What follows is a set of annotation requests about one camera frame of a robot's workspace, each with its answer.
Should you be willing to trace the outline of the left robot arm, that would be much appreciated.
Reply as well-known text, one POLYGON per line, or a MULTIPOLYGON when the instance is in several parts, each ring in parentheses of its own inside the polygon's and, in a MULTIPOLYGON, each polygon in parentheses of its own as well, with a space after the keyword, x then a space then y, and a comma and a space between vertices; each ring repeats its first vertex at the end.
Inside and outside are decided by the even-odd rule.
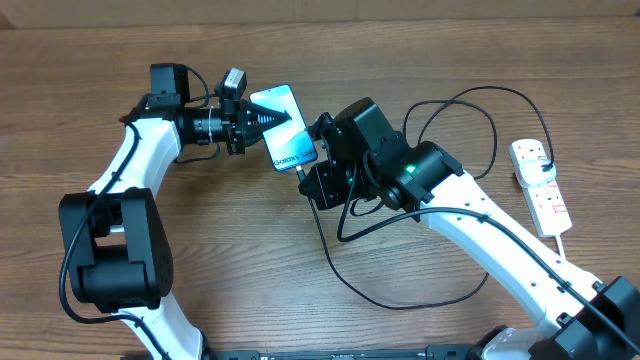
POLYGON ((225 145, 238 155, 291 119, 244 99, 246 74, 237 68, 192 98, 194 72, 183 64, 151 65, 151 89, 121 117, 125 137, 111 164, 86 191, 64 195, 58 208, 62 309, 82 324, 123 322, 152 359, 213 356, 172 293, 173 257, 155 201, 167 170, 189 144, 225 145))

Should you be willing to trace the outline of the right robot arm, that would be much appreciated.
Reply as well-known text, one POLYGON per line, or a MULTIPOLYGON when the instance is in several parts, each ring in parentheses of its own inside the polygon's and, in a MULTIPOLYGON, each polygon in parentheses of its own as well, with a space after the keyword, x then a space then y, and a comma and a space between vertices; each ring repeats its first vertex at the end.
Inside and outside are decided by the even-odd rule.
POLYGON ((410 146, 365 97, 308 129, 327 160, 301 181, 321 210, 380 198, 445 236, 520 304, 533 325, 498 327, 472 359, 632 359, 639 353, 639 291, 623 277, 608 284, 546 247, 433 142, 410 146))

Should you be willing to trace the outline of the Samsung Galaxy smartphone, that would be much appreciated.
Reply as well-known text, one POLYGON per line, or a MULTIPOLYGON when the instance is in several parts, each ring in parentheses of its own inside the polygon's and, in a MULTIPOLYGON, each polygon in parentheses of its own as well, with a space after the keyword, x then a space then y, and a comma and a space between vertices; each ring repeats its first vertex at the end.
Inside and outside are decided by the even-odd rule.
POLYGON ((272 165, 278 172, 301 166, 317 159, 318 154, 290 85, 254 92, 252 103, 286 113, 290 120, 263 133, 272 165))

